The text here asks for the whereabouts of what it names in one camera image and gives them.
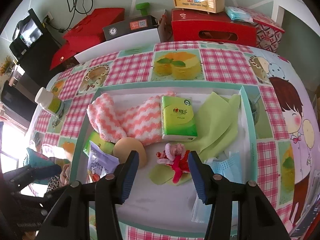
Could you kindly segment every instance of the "power outlet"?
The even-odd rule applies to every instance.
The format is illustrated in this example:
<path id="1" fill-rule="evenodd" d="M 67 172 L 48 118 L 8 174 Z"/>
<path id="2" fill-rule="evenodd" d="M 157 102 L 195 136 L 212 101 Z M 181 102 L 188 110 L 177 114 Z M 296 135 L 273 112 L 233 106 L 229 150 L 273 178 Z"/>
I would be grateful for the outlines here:
<path id="1" fill-rule="evenodd" d="M 48 22 L 51 22 L 51 21 L 53 20 L 53 16 L 52 16 L 51 12 L 48 12 L 47 15 L 46 15 L 44 18 L 46 18 L 46 17 L 49 18 L 49 19 L 47 20 L 47 23 L 48 23 Z"/>

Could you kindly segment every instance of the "patterned gift box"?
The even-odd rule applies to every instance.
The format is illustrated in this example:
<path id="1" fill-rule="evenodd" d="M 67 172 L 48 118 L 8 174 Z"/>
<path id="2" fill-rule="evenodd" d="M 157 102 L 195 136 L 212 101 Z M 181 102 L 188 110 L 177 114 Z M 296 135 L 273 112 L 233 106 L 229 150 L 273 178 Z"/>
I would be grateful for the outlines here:
<path id="1" fill-rule="evenodd" d="M 257 29 L 257 48 L 276 52 L 284 33 L 284 29 L 276 25 L 276 23 L 268 16 L 256 12 L 252 9 L 239 7 L 253 18 L 253 25 Z"/>

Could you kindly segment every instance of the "wet wipes pack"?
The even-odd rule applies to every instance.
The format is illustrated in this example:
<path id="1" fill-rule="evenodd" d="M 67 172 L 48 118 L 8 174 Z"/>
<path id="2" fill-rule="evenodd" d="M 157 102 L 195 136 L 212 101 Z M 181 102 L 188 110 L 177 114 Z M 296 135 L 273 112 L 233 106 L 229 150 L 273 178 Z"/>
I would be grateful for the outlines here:
<path id="1" fill-rule="evenodd" d="M 244 10 L 241 10 L 237 7 L 226 7 L 226 13 L 233 21 L 240 21 L 240 22 L 248 22 L 253 23 L 253 19 L 250 14 L 246 13 Z"/>
<path id="2" fill-rule="evenodd" d="M 95 143 L 90 141 L 90 155 L 87 168 L 90 182 L 96 182 L 105 175 L 113 173 L 118 165 L 118 158 L 105 154 Z"/>
<path id="3" fill-rule="evenodd" d="M 190 99 L 163 96 L 161 121 L 163 140 L 188 142 L 198 136 Z"/>

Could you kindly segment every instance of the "red toy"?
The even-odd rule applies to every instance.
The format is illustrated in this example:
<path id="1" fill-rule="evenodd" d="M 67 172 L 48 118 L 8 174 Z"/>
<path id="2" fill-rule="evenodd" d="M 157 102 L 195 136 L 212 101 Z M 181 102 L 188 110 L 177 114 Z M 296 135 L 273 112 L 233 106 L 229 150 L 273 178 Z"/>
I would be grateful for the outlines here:
<path id="1" fill-rule="evenodd" d="M 175 184 L 179 182 L 182 173 L 190 173 L 188 165 L 189 152 L 189 150 L 186 151 L 186 148 L 181 143 L 175 145 L 167 143 L 164 151 L 157 153 L 159 158 L 157 163 L 168 165 L 174 170 L 172 182 Z"/>
<path id="2" fill-rule="evenodd" d="M 231 21 L 225 12 L 172 10 L 175 41 L 215 41 L 256 46 L 256 29 L 249 23 Z"/>

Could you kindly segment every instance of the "green cloth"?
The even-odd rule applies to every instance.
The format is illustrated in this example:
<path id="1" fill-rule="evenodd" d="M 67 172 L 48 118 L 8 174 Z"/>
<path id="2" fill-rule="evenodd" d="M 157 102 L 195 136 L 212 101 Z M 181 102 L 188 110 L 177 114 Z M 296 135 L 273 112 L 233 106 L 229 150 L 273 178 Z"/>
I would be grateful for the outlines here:
<path id="1" fill-rule="evenodd" d="M 212 92 L 195 114 L 198 137 L 191 142 L 181 143 L 187 150 L 196 151 L 202 162 L 218 156 L 238 134 L 240 102 L 240 95 L 235 94 L 226 100 Z M 191 179 L 190 174 L 183 174 L 179 182 L 174 184 L 173 175 L 171 167 L 163 164 L 156 165 L 149 173 L 150 179 L 157 185 L 167 182 L 177 186 Z"/>

